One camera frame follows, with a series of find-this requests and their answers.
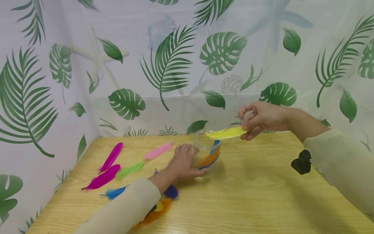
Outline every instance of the jar opening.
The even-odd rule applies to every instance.
[[[215,143],[215,140],[207,137],[206,132],[213,132],[211,130],[199,130],[194,134],[193,143],[196,147],[203,150],[214,150],[221,145],[221,142]]]

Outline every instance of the jar rim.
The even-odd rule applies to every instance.
[[[221,141],[218,141],[218,144],[216,145],[212,145],[211,147],[205,147],[203,146],[202,144],[200,144],[198,141],[197,141],[197,136],[199,136],[201,133],[203,132],[213,132],[213,130],[204,130],[204,129],[200,129],[198,131],[195,132],[195,134],[193,135],[193,143],[195,146],[197,146],[199,149],[204,149],[204,150],[215,150],[216,148],[218,148],[220,145],[221,145]]]

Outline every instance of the hand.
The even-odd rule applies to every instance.
[[[182,144],[175,148],[174,156],[165,170],[170,171],[176,179],[192,179],[201,177],[209,172],[208,168],[197,170],[192,167],[193,158],[199,152],[193,145]]]
[[[242,127],[244,133],[240,138],[242,140],[252,140],[263,130],[287,131],[287,116],[292,108],[273,105],[263,101],[255,101],[242,106],[239,110],[239,118],[243,119],[248,111],[252,111],[244,121]]]

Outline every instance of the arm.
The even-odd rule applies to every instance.
[[[148,179],[128,185],[123,193],[110,201],[82,224],[74,234],[124,234],[142,221],[161,194],[179,179],[204,176],[209,169],[192,167],[196,152],[192,145],[178,145],[167,167]]]
[[[309,150],[320,175],[374,222],[374,155],[301,110],[290,109],[287,126]]]
[[[95,213],[75,234],[123,234],[142,221],[161,194],[176,179],[175,173],[164,169],[149,179],[140,178]]]

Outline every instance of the black object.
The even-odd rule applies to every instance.
[[[307,151],[306,149],[301,151],[300,154],[299,154],[299,158],[297,159],[294,159],[291,163],[291,166],[293,169],[295,169],[300,175],[303,175],[303,174],[306,174],[308,172],[310,172],[310,168],[311,168],[311,163],[310,163],[310,159],[311,159],[311,155],[309,153],[309,151]]]
[[[156,210],[156,208],[157,208],[157,205],[155,205],[154,207],[152,207],[152,209],[148,212],[147,215],[149,215],[150,213],[154,212],[154,211]]]

